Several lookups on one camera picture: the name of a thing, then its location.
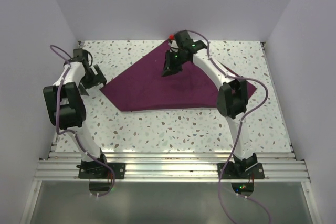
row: speckled white surface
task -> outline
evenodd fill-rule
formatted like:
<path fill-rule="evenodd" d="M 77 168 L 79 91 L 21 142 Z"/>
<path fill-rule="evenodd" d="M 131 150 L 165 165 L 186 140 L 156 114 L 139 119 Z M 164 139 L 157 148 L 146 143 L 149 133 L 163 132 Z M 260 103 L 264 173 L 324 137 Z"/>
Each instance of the speckled white surface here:
<path fill-rule="evenodd" d="M 136 63 L 162 41 L 86 41 L 108 82 Z M 260 42 L 212 41 L 212 55 L 246 77 L 261 80 L 269 89 L 266 104 L 247 118 L 255 152 L 291 152 Z M 262 101 L 258 87 L 248 109 Z M 88 90 L 83 100 L 89 130 L 103 150 L 115 152 L 225 152 L 232 148 L 226 120 L 216 109 L 120 112 L 100 91 Z M 57 152 L 76 152 L 68 136 L 57 139 Z"/>

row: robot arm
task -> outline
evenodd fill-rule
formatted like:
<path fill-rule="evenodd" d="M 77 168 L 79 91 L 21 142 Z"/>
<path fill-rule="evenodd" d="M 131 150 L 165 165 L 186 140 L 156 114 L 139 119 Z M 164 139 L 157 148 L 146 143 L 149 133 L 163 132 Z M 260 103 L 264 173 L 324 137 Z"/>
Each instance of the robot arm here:
<path fill-rule="evenodd" d="M 175 34 L 171 49 L 165 55 L 162 76 L 165 77 L 182 71 L 182 64 L 188 61 L 201 68 L 218 89 L 217 109 L 228 123 L 234 144 L 237 139 L 240 119 L 246 112 L 248 103 L 247 81 L 226 77 L 230 76 L 230 73 L 220 62 L 213 59 L 214 64 L 221 71 L 207 57 L 197 54 L 199 50 L 204 48 L 207 48 L 207 46 L 202 41 L 194 42 L 187 31 Z M 258 165 L 257 156 L 251 147 L 248 128 L 245 124 L 242 126 L 233 157 L 235 163 L 228 166 L 228 173 L 235 177 L 249 177 L 253 173 L 254 167 L 256 168 Z"/>
<path fill-rule="evenodd" d="M 70 64 L 64 65 L 64 71 L 61 77 L 52 86 L 43 89 L 49 118 L 51 123 L 56 125 L 57 88 L 67 72 L 61 88 L 59 128 L 61 130 L 69 129 L 71 132 L 76 132 L 80 137 L 83 149 L 94 158 L 100 158 L 102 154 L 101 149 L 92 139 L 85 122 L 86 109 L 80 96 L 80 91 L 85 92 L 85 88 L 91 88 L 99 84 L 105 85 L 107 81 L 98 65 L 94 66 L 97 74 L 90 68 L 88 52 L 86 50 L 75 49 L 73 55 L 74 57 L 69 60 Z M 82 162 L 92 162 L 92 159 L 78 146 L 75 135 L 71 132 L 69 135 L 81 153 Z"/>

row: cable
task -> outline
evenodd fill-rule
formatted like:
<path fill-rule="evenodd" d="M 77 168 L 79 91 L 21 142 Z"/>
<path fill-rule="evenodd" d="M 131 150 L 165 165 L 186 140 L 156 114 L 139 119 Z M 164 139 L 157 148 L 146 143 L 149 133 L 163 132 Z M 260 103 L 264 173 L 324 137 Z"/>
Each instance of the cable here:
<path fill-rule="evenodd" d="M 252 179 L 252 183 L 254 185 L 254 173 L 252 173 L 250 178 L 248 179 L 248 182 L 247 182 L 248 184 L 250 183 L 251 179 Z"/>
<path fill-rule="evenodd" d="M 55 50 L 55 48 L 57 48 L 58 50 L 61 50 L 63 53 L 65 53 L 69 59 L 71 59 L 70 54 L 68 54 L 65 50 L 63 50 L 62 48 L 55 46 L 55 45 L 50 45 L 50 49 L 59 57 L 61 57 L 67 64 L 70 64 L 69 60 L 67 60 L 63 55 L 61 55 L 58 51 Z"/>
<path fill-rule="evenodd" d="M 258 84 L 260 84 L 264 89 L 265 89 L 265 98 L 264 100 L 257 106 L 255 106 L 253 109 L 251 109 L 250 111 L 246 112 L 240 119 L 240 123 L 239 123 L 239 128 L 238 128 L 238 134 L 237 134 L 237 137 L 236 137 L 236 140 L 235 140 L 235 143 L 234 143 L 234 146 L 232 148 L 232 151 L 227 159 L 227 161 L 225 162 L 223 168 L 222 168 L 222 171 L 221 171 L 221 174 L 219 176 L 219 180 L 218 180 L 218 198 L 219 198 L 219 202 L 222 206 L 222 209 L 224 210 L 225 214 L 228 216 L 228 218 L 234 223 L 234 224 L 238 224 L 233 218 L 232 216 L 228 213 L 227 209 L 225 208 L 224 206 L 224 203 L 223 203 L 223 200 L 222 200 L 222 195 L 221 195 L 221 191 L 222 191 L 222 183 L 221 183 L 221 180 L 222 180 L 222 175 L 224 173 L 224 170 L 226 168 L 226 166 L 228 165 L 230 159 L 232 158 L 233 156 L 233 153 L 235 152 L 235 149 L 237 147 L 237 144 L 238 144 L 238 141 L 239 141 L 239 136 L 240 136 L 240 133 L 242 131 L 242 126 L 243 126 L 243 121 L 244 119 L 250 115 L 252 112 L 256 111 L 258 108 L 260 108 L 261 106 L 263 106 L 265 104 L 265 102 L 267 101 L 267 98 L 268 98 L 268 89 L 267 87 L 259 80 L 256 80 L 254 78 L 247 78 L 247 77 L 240 77 L 240 76 L 229 76 L 227 75 L 217 64 L 216 62 L 211 58 L 210 56 L 210 41 L 202 34 L 196 32 L 196 31 L 192 31 L 192 30 L 188 30 L 189 33 L 193 33 L 193 34 L 197 34 L 199 36 L 201 36 L 207 43 L 207 49 L 206 49 L 206 53 L 207 53 L 207 56 L 208 56 L 208 59 L 211 61 L 211 63 L 216 67 L 217 70 L 219 70 L 225 77 L 227 78 L 232 78 L 232 79 L 238 79 L 238 80 L 248 80 L 248 81 L 254 81 Z M 231 70 L 229 70 L 229 68 L 225 65 L 223 65 L 225 67 L 225 69 L 227 69 L 228 71 L 230 71 L 231 73 L 233 73 Z M 268 215 L 268 224 L 271 224 L 272 223 L 272 216 L 269 212 L 269 210 L 259 201 L 257 201 L 256 199 L 253 199 L 251 197 L 247 197 L 248 200 L 251 200 L 253 201 L 254 203 L 258 204 L 262 209 L 264 209 L 264 211 L 267 213 Z"/>
<path fill-rule="evenodd" d="M 88 51 L 88 55 L 91 57 L 91 64 L 89 65 L 89 67 L 91 67 L 92 64 L 93 64 L 93 57 L 92 57 L 92 54 L 89 51 Z"/>
<path fill-rule="evenodd" d="M 70 70 L 70 68 L 71 68 L 71 65 L 70 65 L 69 61 L 68 61 L 64 56 L 62 56 L 59 52 L 57 52 L 54 48 L 57 48 L 57 49 L 61 50 L 62 52 L 64 52 L 65 54 L 67 54 L 63 49 L 61 49 L 61 48 L 59 48 L 59 47 L 57 47 L 57 46 L 55 46 L 55 45 L 50 45 L 50 48 L 51 48 L 51 50 L 52 50 L 55 54 L 57 54 L 59 57 L 61 57 L 63 60 L 65 60 L 65 61 L 67 62 L 67 64 L 69 64 L 69 68 L 67 68 L 66 71 L 64 72 L 64 74 L 61 76 L 61 82 L 60 82 L 60 84 L 59 84 L 59 86 L 58 86 L 58 88 L 57 88 L 57 100 L 56 100 L 56 133 L 57 133 L 57 135 L 62 135 L 62 134 L 64 134 L 64 133 L 68 133 L 68 134 L 69 134 L 69 133 L 72 133 L 72 134 L 74 134 L 74 135 L 75 135 L 76 142 L 77 142 L 79 148 L 80 148 L 86 155 L 88 155 L 93 161 L 95 161 L 97 164 L 99 164 L 99 165 L 101 165 L 101 166 L 104 166 L 106 169 L 108 169 L 108 170 L 111 172 L 111 174 L 112 174 L 112 176 L 113 176 L 113 180 L 112 180 L 112 185 L 110 186 L 109 190 L 107 190 L 106 192 L 104 192 L 104 193 L 102 193 L 102 194 L 100 194 L 100 193 L 97 193 L 97 194 L 96 194 L 97 197 L 105 196 L 105 195 L 107 195 L 107 194 L 112 190 L 112 188 L 114 187 L 114 183 L 115 183 L 115 173 L 114 173 L 114 170 L 113 170 L 110 166 L 108 166 L 108 165 L 104 164 L 103 162 L 100 162 L 99 160 L 97 160 L 97 159 L 96 159 L 95 157 L 93 157 L 93 156 L 92 156 L 86 149 L 84 149 L 82 143 L 80 142 L 80 139 L 79 139 L 79 137 L 78 137 L 78 134 L 77 134 L 75 131 L 66 129 L 66 130 L 60 132 L 60 130 L 59 130 L 59 113 L 60 113 L 60 102 L 61 102 L 61 89 L 62 89 L 62 86 L 63 86 L 63 83 L 64 83 L 64 78 L 65 78 L 65 76 L 67 75 L 67 73 L 69 72 L 69 70 Z"/>

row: glass panel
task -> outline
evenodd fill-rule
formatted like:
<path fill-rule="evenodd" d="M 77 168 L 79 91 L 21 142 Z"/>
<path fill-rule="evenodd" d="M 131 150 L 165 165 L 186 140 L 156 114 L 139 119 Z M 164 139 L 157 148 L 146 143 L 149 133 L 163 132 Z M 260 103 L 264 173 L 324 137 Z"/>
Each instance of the glass panel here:
<path fill-rule="evenodd" d="M 255 203 L 238 198 L 223 183 L 223 199 L 238 223 L 268 223 Z M 301 183 L 256 182 L 253 198 L 271 212 L 273 224 L 312 223 Z M 216 183 L 117 182 L 96 200 L 88 182 L 43 182 L 32 223 L 231 224 L 222 211 Z"/>

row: purple towel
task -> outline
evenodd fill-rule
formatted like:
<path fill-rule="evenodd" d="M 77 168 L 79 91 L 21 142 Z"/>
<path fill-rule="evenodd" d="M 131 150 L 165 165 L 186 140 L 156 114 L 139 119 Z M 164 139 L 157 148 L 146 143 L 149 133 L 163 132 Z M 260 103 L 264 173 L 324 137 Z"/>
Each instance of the purple towel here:
<path fill-rule="evenodd" d="M 121 111 L 215 108 L 218 90 L 211 79 L 191 62 L 183 71 L 161 77 L 167 41 L 118 75 L 101 92 Z M 248 98 L 256 87 L 247 84 Z"/>

